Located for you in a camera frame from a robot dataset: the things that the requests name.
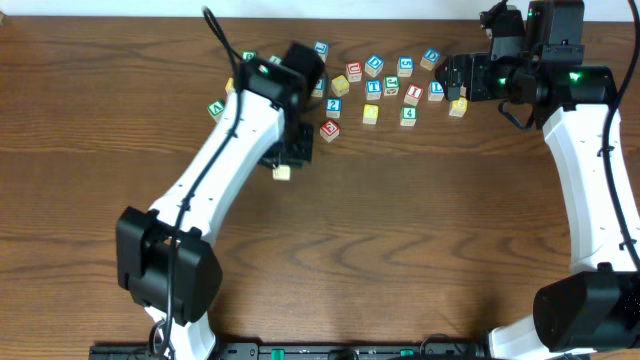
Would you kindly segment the yellow O block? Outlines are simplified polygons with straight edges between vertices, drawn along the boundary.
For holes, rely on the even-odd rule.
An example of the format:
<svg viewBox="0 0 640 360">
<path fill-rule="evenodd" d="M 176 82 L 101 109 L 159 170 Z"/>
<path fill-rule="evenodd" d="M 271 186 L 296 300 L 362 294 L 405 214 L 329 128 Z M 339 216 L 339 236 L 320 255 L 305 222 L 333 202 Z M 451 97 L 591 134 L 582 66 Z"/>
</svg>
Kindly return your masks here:
<svg viewBox="0 0 640 360">
<path fill-rule="evenodd" d="M 342 97 L 349 93 L 350 82 L 344 75 L 339 75 L 331 80 L 331 90 L 336 97 Z"/>
</svg>

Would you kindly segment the yellow C block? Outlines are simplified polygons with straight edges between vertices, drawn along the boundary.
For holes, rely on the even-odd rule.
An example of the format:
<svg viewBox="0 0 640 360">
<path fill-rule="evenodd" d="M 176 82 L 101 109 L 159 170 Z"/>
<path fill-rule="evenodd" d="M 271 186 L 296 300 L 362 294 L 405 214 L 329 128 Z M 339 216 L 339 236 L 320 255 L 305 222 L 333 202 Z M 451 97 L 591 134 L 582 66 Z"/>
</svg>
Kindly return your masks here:
<svg viewBox="0 0 640 360">
<path fill-rule="evenodd" d="M 279 165 L 272 170 L 272 177 L 276 181 L 290 181 L 291 167 L 289 165 Z"/>
</svg>

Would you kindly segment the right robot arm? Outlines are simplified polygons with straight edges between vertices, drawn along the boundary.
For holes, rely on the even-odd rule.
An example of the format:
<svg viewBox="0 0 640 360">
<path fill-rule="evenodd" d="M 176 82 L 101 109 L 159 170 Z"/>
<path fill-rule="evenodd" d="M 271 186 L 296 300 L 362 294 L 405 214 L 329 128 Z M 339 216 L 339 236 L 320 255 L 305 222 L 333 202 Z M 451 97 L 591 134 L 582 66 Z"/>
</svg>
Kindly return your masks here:
<svg viewBox="0 0 640 360">
<path fill-rule="evenodd" d="M 487 336 L 496 359 L 562 355 L 639 346 L 639 213 L 618 144 L 620 114 L 612 71 L 557 56 L 536 44 L 495 58 L 448 57 L 435 71 L 447 100 L 529 104 L 522 129 L 540 129 L 558 170 L 569 221 L 569 277 L 541 288 L 531 315 Z"/>
</svg>

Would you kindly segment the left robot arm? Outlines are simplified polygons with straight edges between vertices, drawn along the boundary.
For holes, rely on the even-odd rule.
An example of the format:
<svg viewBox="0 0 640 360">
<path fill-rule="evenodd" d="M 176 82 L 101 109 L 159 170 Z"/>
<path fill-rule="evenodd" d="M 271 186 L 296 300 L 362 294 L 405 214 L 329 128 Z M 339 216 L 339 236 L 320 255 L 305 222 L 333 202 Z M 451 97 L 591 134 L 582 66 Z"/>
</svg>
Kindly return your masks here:
<svg viewBox="0 0 640 360">
<path fill-rule="evenodd" d="M 213 352 L 207 312 L 222 280 L 213 253 L 219 229 L 256 165 L 299 167 L 311 159 L 313 127 L 300 116 L 324 75 L 320 56 L 302 49 L 279 64 L 243 62 L 236 91 L 186 171 L 148 211 L 121 214 L 118 284 L 155 321 L 148 358 L 206 359 Z"/>
</svg>

